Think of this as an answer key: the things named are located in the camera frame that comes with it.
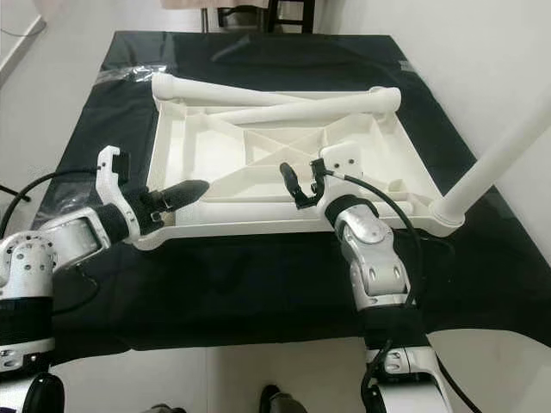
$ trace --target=white wall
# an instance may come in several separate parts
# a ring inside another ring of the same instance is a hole
[[[319,31],[391,34],[479,157],[551,84],[545,0],[326,0]],[[551,262],[551,131],[498,188]]]
[[[62,2],[64,2],[64,0],[34,0],[34,5],[44,20],[49,22],[56,11],[58,11]]]
[[[15,34],[24,34],[39,17],[33,0],[0,1],[0,27]],[[0,67],[21,38],[0,34]]]
[[[551,84],[547,1],[325,0],[317,6],[320,33],[391,34],[477,157]],[[551,262],[549,156],[551,131],[498,188]],[[507,331],[441,331],[430,339],[482,411],[548,410],[551,348]],[[450,396],[456,413],[470,411]]]

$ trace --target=table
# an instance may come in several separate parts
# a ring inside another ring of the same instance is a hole
[[[59,169],[93,165],[105,145],[132,156],[130,182],[145,183],[158,113],[151,74],[261,90],[359,90],[398,86],[398,116],[442,192],[474,157],[388,36],[118,32]],[[98,204],[88,177],[54,180],[34,226]],[[467,223],[441,244],[424,243],[427,331],[512,330],[551,345],[551,271],[521,224],[491,189]],[[397,237],[406,265],[408,241]],[[285,342],[357,336],[348,270],[330,233],[172,240],[154,251],[117,245],[84,270],[99,296],[54,319],[56,363],[134,349]],[[90,285],[54,280],[55,306]]]

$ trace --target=wire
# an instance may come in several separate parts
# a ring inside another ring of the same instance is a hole
[[[40,178],[29,183],[25,188],[23,188],[19,192],[19,194],[15,196],[15,198],[8,205],[8,208],[6,209],[6,212],[4,213],[4,216],[2,218],[2,222],[0,222],[0,239],[4,238],[6,234],[6,229],[8,228],[9,219],[11,218],[11,215],[14,213],[15,208],[17,207],[17,204],[19,204],[19,202],[25,197],[25,195],[27,195],[27,192],[29,192],[31,189],[40,185],[44,181],[47,181],[52,178],[56,178],[58,176],[71,175],[71,174],[95,174],[96,172],[97,172],[96,168],[87,168],[87,169],[80,169],[80,170],[61,170],[59,172],[53,172],[51,174],[41,176]]]
[[[69,305],[69,306],[67,306],[65,308],[61,308],[59,310],[52,311],[52,315],[54,317],[55,316],[60,316],[61,314],[66,314],[68,312],[75,311],[75,310],[78,310],[79,308],[84,307],[90,301],[92,301],[97,296],[97,294],[100,292],[101,286],[95,278],[90,277],[89,275],[87,275],[80,265],[77,265],[76,269],[83,276],[83,278],[88,280],[92,284],[92,286],[94,286],[94,289],[92,290],[92,293],[90,293],[90,295],[88,297],[86,297],[85,299],[83,299],[79,303]]]
[[[352,182],[352,183],[355,183],[356,185],[359,185],[362,188],[366,188],[368,191],[374,193],[379,198],[384,200],[398,214],[400,219],[404,222],[404,225],[406,226],[406,229],[407,229],[408,233],[410,234],[410,236],[412,237],[413,243],[415,244],[415,251],[416,251],[416,256],[417,256],[416,264],[417,265],[416,265],[416,267],[413,271],[413,275],[412,275],[412,278],[414,279],[414,282],[412,282],[411,285],[410,285],[410,291],[408,292],[408,294],[406,296],[406,301],[404,302],[404,305],[403,305],[402,308],[408,309],[408,308],[412,307],[413,306],[413,300],[416,298],[417,287],[420,284],[421,274],[423,273],[423,250],[421,248],[421,239],[419,237],[419,234],[418,234],[417,230],[413,226],[412,222],[409,220],[409,218],[407,218],[407,215],[404,213],[404,211],[402,211],[402,209],[398,206],[398,204],[396,204],[396,202],[394,202],[394,200],[392,198],[390,198],[387,194],[382,192],[377,187],[374,187],[373,185],[371,185],[371,184],[369,184],[365,181],[362,181],[361,179],[357,179],[354,176],[348,176],[348,175],[343,176],[343,175],[340,175],[340,174],[339,175],[335,174],[335,172],[332,171],[332,170],[326,170],[325,173],[329,176],[333,176],[335,178],[342,179],[344,181]],[[395,325],[393,326],[393,328],[391,330],[392,332],[390,334],[390,337],[387,339],[387,341],[385,343],[385,346],[383,346],[383,348],[381,348],[379,350],[379,352],[377,353],[375,358],[368,365],[368,368],[367,368],[366,373],[364,374],[363,380],[362,380],[362,399],[364,399],[364,396],[363,396],[364,390],[368,389],[369,381],[371,381],[371,379],[373,378],[373,375],[375,373],[375,369],[377,368],[377,365],[380,363],[380,361],[383,359],[383,357],[385,357],[387,355],[388,350],[390,350],[390,348],[393,345],[394,331],[397,328],[397,326],[398,326],[398,323],[395,323]]]
[[[439,244],[449,248],[453,256],[455,256],[454,246],[451,245],[450,243],[446,242],[446,241],[439,240],[437,238],[420,237],[417,230],[415,229],[415,227],[413,226],[413,224],[409,220],[409,218],[407,218],[407,215],[404,213],[404,211],[402,211],[402,209],[396,204],[396,202],[394,202],[387,194],[382,192],[377,187],[374,187],[373,185],[370,185],[367,182],[362,181],[361,179],[357,179],[354,176],[348,176],[348,175],[342,176],[342,175],[335,174],[335,172],[332,171],[332,170],[327,170],[325,173],[329,176],[333,176],[335,178],[342,179],[344,181],[355,183],[356,185],[359,185],[362,188],[366,188],[368,191],[376,194],[382,200],[384,200],[398,214],[400,219],[404,222],[404,225],[406,226],[406,229],[407,229],[407,234],[410,235],[413,238],[413,242],[415,243],[415,250],[416,250],[416,254],[417,254],[417,258],[418,258],[417,259],[417,266],[415,267],[415,273],[413,274],[413,277],[412,277],[412,278],[416,279],[416,282],[413,282],[410,285],[410,291],[407,294],[406,301],[404,303],[403,308],[408,308],[408,307],[412,306],[413,300],[416,298],[417,287],[420,285],[421,276],[423,274],[423,250],[421,248],[421,239],[424,239],[426,241],[439,243]],[[375,369],[377,368],[379,363],[381,363],[382,359],[387,355],[388,351],[392,347],[392,345],[393,345],[392,336],[393,336],[393,334],[390,335],[390,337],[385,342],[385,345],[383,346],[383,348],[381,348],[377,352],[377,355],[374,357],[374,359],[371,361],[371,363],[368,364],[368,368],[366,370],[366,373],[363,375],[361,394],[362,394],[363,404],[366,407],[368,406],[367,405],[368,401],[366,399],[366,395],[368,394],[367,389],[369,388],[369,381],[373,378],[373,375],[375,373]],[[471,409],[473,411],[473,413],[482,413],[481,410],[478,407],[476,407],[476,405],[468,398],[468,396],[454,382],[454,380],[451,378],[451,376],[449,375],[446,368],[443,366],[440,359],[438,359],[438,366],[440,367],[440,369],[442,371],[443,377],[449,382],[449,385],[451,386],[451,388],[455,391],[455,393],[457,393],[457,396],[460,397],[460,399],[469,407],[469,409]]]
[[[459,385],[451,378],[451,376],[448,373],[448,370],[446,370],[446,367],[442,364],[442,361],[438,359],[438,366],[440,367],[440,371],[442,372],[442,376],[448,381],[449,386],[454,389],[455,394],[459,396],[459,398],[463,401],[464,404],[467,405],[467,407],[473,411],[473,413],[482,413],[482,410],[480,410],[476,404],[473,403],[473,401],[468,398],[468,396],[463,392],[463,390],[459,387]]]
[[[14,191],[13,189],[10,189],[10,188],[6,188],[4,185],[0,185],[0,191],[5,192],[6,194],[13,195],[13,196],[17,195],[17,191]],[[26,202],[31,201],[31,199],[26,195],[23,197],[23,200],[26,201]]]
[[[46,29],[46,26],[47,26],[47,23],[44,22],[44,24],[42,25],[41,28],[39,28],[35,32],[29,33],[29,34],[12,33],[12,32],[9,32],[8,30],[3,29],[3,28],[0,28],[0,32],[2,32],[4,34],[7,34],[8,36],[14,36],[14,37],[33,37],[33,36],[36,36],[36,35],[42,33]]]
[[[399,237],[409,237],[410,234],[409,232],[403,232],[401,230],[397,230],[396,231],[396,234],[399,236]],[[437,237],[431,237],[431,236],[419,236],[419,239],[421,241],[424,241],[424,242],[427,242],[427,243],[433,243],[435,245],[439,245],[443,248],[445,248],[446,250],[448,250],[448,256],[450,258],[450,261],[451,263],[453,263],[455,261],[455,257],[456,257],[456,252],[455,252],[455,246],[449,242],[449,241],[446,241],[445,239],[442,239],[442,238],[437,238]],[[421,292],[421,300],[423,298],[423,294],[424,294],[424,290],[425,290],[425,285],[424,285],[424,288],[423,288],[423,291]]]

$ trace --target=white plastic tube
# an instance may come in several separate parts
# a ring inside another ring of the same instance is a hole
[[[398,201],[398,206],[407,214],[413,213],[413,205]],[[374,202],[382,218],[397,217],[394,210],[384,202]],[[293,202],[202,202],[193,215],[194,224],[230,224],[252,221],[286,221],[289,219],[318,219],[314,208],[297,209]]]
[[[399,89],[377,88],[359,95],[288,103],[269,108],[243,109],[213,114],[212,116],[233,125],[241,125],[244,123],[259,123],[274,120],[316,119],[361,112],[383,114],[396,112],[400,103],[401,94]]]
[[[290,102],[307,102],[307,99],[301,97],[181,79],[167,73],[153,75],[152,91],[153,96],[161,101],[177,98],[199,99],[239,106],[271,106]]]
[[[465,213],[503,173],[551,126],[551,87],[521,116],[440,200],[432,214],[445,225],[461,225]]]

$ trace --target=silver robot arm segment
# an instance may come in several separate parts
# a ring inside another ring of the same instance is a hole
[[[331,176],[325,169],[326,164],[338,165],[340,176],[361,177],[362,163],[358,159],[361,151],[357,144],[345,142],[323,148],[320,156],[311,163],[315,181],[312,197],[302,192],[288,164],[282,164],[280,171],[297,208],[315,206],[319,215],[330,222],[341,243],[343,256],[350,265],[356,309],[370,335],[364,337],[368,345],[367,363],[375,362],[395,330],[401,333],[394,347],[377,361],[376,385],[367,383],[367,394],[362,394],[366,409],[387,413],[452,413],[436,354],[423,332],[418,311],[410,308],[406,322],[394,325],[398,315],[402,317],[406,311],[403,306],[412,286],[406,266],[394,250],[392,229],[378,218],[374,204],[362,198],[357,186]]]
[[[133,243],[164,225],[161,213],[198,200],[204,181],[163,191],[143,187],[123,196],[128,156],[113,146],[98,157],[96,190],[103,206],[83,208],[0,241],[0,411],[60,413],[61,381],[49,374],[53,359],[53,275],[94,258],[113,244]]]

